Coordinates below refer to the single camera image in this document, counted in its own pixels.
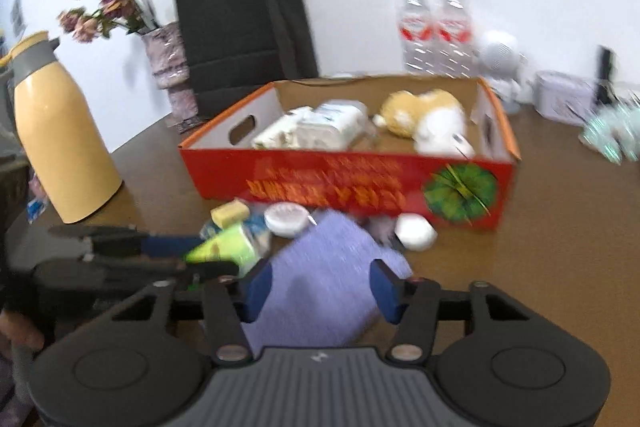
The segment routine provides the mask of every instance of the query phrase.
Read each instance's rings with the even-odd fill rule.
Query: plush animal
[[[414,133],[414,147],[423,156],[471,158],[474,148],[465,138],[465,113],[460,107],[440,107],[427,113]]]
[[[420,96],[409,91],[398,91],[389,95],[373,122],[377,127],[386,128],[396,136],[411,138],[418,122],[427,113],[447,107],[462,110],[456,97],[442,89],[433,89]]]

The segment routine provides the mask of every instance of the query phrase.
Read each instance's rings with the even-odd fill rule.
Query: gray thermos band
[[[17,57],[12,58],[10,67],[14,78],[14,86],[20,84],[30,74],[42,69],[47,64],[57,61],[55,50],[60,44],[60,39],[37,42],[30,46]]]

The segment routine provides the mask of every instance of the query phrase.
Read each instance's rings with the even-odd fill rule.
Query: gray tin box
[[[549,120],[582,125],[591,115],[597,80],[558,71],[536,73],[534,105]]]

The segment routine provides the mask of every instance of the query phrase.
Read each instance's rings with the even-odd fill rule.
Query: purple towel
[[[374,259],[401,278],[411,275],[402,255],[377,245],[344,214],[327,211],[271,260],[267,302],[253,324],[242,325],[254,354],[264,346],[336,347],[356,338],[377,312],[369,290]]]

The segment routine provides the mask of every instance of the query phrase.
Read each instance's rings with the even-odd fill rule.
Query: sponge
[[[222,230],[227,229],[235,223],[244,221],[249,217],[251,211],[242,201],[234,200],[211,211],[211,220]]]

